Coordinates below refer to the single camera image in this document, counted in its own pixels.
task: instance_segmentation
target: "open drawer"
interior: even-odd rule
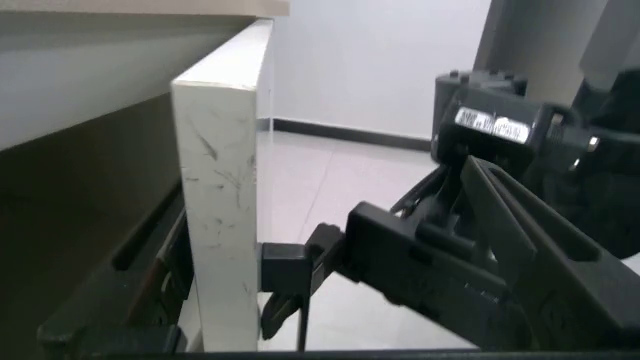
[[[268,221],[258,221],[256,214],[257,202],[268,201],[258,196],[264,193],[258,188],[266,190],[267,186],[256,182],[256,177],[268,177],[264,172],[271,128],[268,45],[273,21],[253,21],[224,44],[220,41],[217,49],[213,47],[216,50],[173,82],[173,102],[165,93],[0,152],[4,170],[0,179],[0,266],[5,284],[0,311],[2,332],[8,334],[8,358],[40,358],[39,347],[45,348],[47,358],[76,353],[88,343],[105,349],[101,346],[113,343],[92,343],[95,331],[117,337],[117,328],[132,326],[173,329],[148,332],[153,340],[145,349],[155,349],[154,353],[163,341],[158,339],[166,340],[166,334],[175,336],[171,337],[175,346],[160,348],[172,352],[203,343],[207,350],[232,350],[216,349],[220,344],[233,349],[257,347],[258,273],[256,254],[251,250],[257,234],[268,232]],[[213,119],[212,113],[203,106],[214,104],[218,114],[229,114],[226,122],[207,122]],[[233,124],[246,127],[218,127]],[[220,140],[233,143],[218,143]],[[209,147],[216,148],[215,155]],[[211,165],[216,160],[225,167]],[[207,183],[208,175],[237,171],[240,166],[242,179],[234,180],[236,175],[227,179],[229,193],[211,194],[218,184]],[[202,181],[194,181],[194,176]],[[213,231],[191,234],[194,252],[205,254],[201,250],[211,245],[206,244],[209,238],[228,239],[234,251],[243,254],[237,266],[246,269],[237,280],[244,295],[236,300],[245,307],[232,306],[224,318],[219,318],[222,308],[204,306],[200,313],[197,304],[218,302],[216,296],[221,293],[239,296],[233,293],[238,288],[221,285],[225,270],[206,267],[208,260],[196,257],[201,296],[199,301],[194,294],[187,296],[191,281],[185,279],[192,277],[188,271],[192,264],[190,256],[183,256],[188,249],[184,241],[179,242],[180,250],[172,248],[182,254],[180,266],[172,264],[168,277],[158,273],[158,264],[167,258],[162,256],[167,253],[166,240],[186,236],[189,245],[186,220],[181,218],[185,202],[189,222],[204,221],[191,227],[210,226]],[[214,230],[221,219],[238,220],[228,227],[241,233]],[[227,275],[238,273],[229,270]],[[163,274],[159,283],[158,274]],[[213,287],[218,290],[211,298]],[[180,320],[184,331],[176,332],[182,302],[169,304],[163,298],[168,288],[179,288],[182,300],[188,298]],[[249,315],[232,316],[247,309]],[[233,324],[225,325],[231,319],[235,319]],[[218,342],[222,339],[215,329],[227,325],[239,332],[228,332],[233,341]]]

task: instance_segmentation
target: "barcode label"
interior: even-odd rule
[[[482,111],[461,107],[456,114],[455,123],[486,134],[524,144],[529,138],[531,128],[524,123],[506,117],[498,117]]]

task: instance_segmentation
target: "robotic arm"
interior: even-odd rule
[[[440,167],[391,211],[361,203],[344,233],[319,225],[306,244],[311,293],[335,271],[483,349],[637,347],[640,277],[514,179],[573,175],[601,133],[571,109],[525,100],[526,83],[508,74],[437,84]],[[263,337],[297,309],[272,295]]]

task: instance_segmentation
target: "black plastic bracket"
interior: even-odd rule
[[[260,290],[289,296],[300,308],[297,349],[301,352],[307,342],[311,268],[311,256],[304,245],[262,244]]]

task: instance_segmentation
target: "white floor tile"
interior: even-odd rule
[[[344,228],[361,201],[388,209],[435,168],[424,152],[338,142],[301,241],[321,222]]]
[[[298,241],[335,146],[330,139],[274,134],[270,242]]]

